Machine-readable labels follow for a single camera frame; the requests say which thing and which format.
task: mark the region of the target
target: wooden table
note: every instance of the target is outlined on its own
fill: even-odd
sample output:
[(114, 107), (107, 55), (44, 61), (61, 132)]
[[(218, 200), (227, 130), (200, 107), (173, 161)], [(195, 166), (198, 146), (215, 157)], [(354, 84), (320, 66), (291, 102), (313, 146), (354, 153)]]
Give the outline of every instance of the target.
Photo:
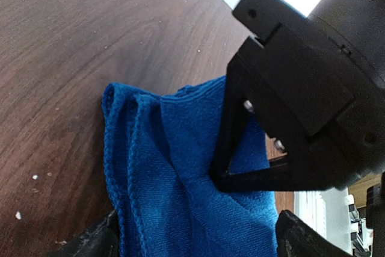
[(43, 256), (111, 209), (108, 83), (198, 84), (248, 34), (222, 0), (0, 0), (0, 27), (2, 257)]

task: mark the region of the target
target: white speck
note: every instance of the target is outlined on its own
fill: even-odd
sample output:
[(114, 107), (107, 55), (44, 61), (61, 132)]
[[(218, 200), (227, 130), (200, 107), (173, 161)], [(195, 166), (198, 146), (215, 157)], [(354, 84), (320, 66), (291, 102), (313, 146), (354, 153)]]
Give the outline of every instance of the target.
[(66, 245), (67, 241), (55, 241), (55, 244)]

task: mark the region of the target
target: metal screw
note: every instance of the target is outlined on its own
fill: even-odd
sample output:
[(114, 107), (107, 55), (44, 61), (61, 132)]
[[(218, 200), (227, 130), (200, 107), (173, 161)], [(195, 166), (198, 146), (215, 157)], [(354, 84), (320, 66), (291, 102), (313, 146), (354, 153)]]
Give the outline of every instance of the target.
[(254, 113), (253, 104), (248, 99), (243, 103), (243, 106), (249, 113)]
[(286, 149), (280, 140), (275, 140), (274, 145), (280, 153), (286, 152)]
[(351, 51), (345, 45), (341, 46), (340, 51), (348, 57), (351, 55)]
[(255, 11), (255, 9), (250, 9), (247, 13), (247, 17), (249, 19), (254, 19), (255, 17), (257, 17), (257, 12)]

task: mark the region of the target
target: microfiber cloth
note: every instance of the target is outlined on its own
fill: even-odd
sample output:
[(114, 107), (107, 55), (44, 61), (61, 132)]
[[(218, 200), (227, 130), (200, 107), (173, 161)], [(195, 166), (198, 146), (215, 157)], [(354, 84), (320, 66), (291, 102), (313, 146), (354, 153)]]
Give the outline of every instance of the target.
[[(222, 193), (208, 175), (225, 82), (168, 96), (106, 88), (104, 165), (121, 257), (276, 256), (274, 193)], [(251, 119), (231, 170), (268, 166), (265, 134)]]

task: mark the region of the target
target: towel fold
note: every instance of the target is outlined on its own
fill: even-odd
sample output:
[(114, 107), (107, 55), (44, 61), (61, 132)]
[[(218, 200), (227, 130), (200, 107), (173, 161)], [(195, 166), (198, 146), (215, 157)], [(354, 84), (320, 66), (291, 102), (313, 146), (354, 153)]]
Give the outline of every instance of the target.
[[(105, 174), (120, 256), (276, 256), (274, 193), (221, 193), (208, 176), (225, 82), (172, 96), (106, 88)], [(266, 167), (265, 134), (251, 119), (231, 169)]]

